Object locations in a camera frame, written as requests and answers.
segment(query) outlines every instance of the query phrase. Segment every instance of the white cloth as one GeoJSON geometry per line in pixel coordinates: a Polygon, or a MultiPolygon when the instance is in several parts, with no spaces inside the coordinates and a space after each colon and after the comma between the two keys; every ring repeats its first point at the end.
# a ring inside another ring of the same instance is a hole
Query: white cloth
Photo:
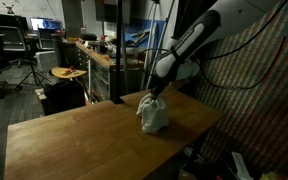
{"type": "Polygon", "coordinates": [[[138,106],[136,115],[142,116],[142,131],[153,133],[164,126],[168,126],[167,107],[163,97],[158,96],[156,100],[152,95],[144,96],[138,106]]]}

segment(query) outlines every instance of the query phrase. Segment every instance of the cabinet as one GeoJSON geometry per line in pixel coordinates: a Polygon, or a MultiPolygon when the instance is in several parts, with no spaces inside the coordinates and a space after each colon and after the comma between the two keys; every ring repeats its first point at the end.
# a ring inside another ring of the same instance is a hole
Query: cabinet
{"type": "MultiPolygon", "coordinates": [[[[91,49],[87,49],[82,43],[76,42],[78,56],[78,69],[88,71],[84,76],[87,81],[86,86],[97,101],[104,101],[115,96],[116,87],[116,65],[107,60],[102,54],[97,54],[91,49]]],[[[128,61],[128,89],[125,83],[125,71],[120,72],[120,95],[134,93],[140,90],[143,62],[138,65],[137,60],[128,61]]]]}

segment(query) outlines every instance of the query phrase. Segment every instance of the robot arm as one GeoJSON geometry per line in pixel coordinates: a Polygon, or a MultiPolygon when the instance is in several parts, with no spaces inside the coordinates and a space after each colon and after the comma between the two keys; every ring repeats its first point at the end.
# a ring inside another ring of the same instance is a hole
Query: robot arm
{"type": "Polygon", "coordinates": [[[218,0],[190,26],[169,52],[158,57],[156,73],[163,83],[153,90],[153,94],[162,92],[168,82],[197,75],[199,67],[189,59],[195,51],[208,42],[246,29],[278,1],[218,0]]]}

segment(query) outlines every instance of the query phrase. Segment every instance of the wooden tabletop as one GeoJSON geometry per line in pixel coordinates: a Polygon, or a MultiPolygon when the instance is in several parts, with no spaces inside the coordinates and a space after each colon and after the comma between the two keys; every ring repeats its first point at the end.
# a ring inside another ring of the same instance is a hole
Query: wooden tabletop
{"type": "MultiPolygon", "coordinates": [[[[108,55],[106,54],[97,54],[93,49],[86,48],[82,43],[76,42],[76,46],[86,54],[88,54],[92,59],[94,59],[96,62],[101,64],[107,69],[115,70],[116,64],[113,63],[112,60],[109,60],[108,55]]],[[[137,61],[136,59],[129,60],[128,69],[134,69],[134,68],[142,68],[144,66],[144,63],[142,61],[137,61]]]]}
{"type": "Polygon", "coordinates": [[[170,126],[145,134],[135,113],[146,94],[8,126],[4,179],[142,179],[222,116],[170,88],[170,126]]]}
{"type": "Polygon", "coordinates": [[[61,79],[70,79],[82,76],[87,73],[87,71],[75,70],[70,74],[64,75],[66,70],[68,70],[68,68],[55,67],[52,69],[52,74],[61,79]]]}

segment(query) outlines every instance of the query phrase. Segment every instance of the workbench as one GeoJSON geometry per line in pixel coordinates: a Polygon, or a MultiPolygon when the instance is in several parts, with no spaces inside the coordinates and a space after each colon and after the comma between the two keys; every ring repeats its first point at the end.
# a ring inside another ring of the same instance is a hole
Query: workbench
{"type": "Polygon", "coordinates": [[[222,117],[168,88],[170,125],[145,134],[135,113],[148,93],[8,126],[4,179],[143,179],[222,117]]]}
{"type": "MultiPolygon", "coordinates": [[[[76,42],[76,51],[78,55],[78,69],[88,72],[86,86],[90,90],[90,94],[95,95],[98,101],[110,99],[116,96],[116,64],[109,58],[107,54],[98,54],[91,48],[86,48],[84,44],[76,42]]],[[[125,95],[140,90],[142,70],[144,66],[142,61],[136,59],[128,59],[127,67],[121,64],[120,71],[120,95],[125,95]]]]}

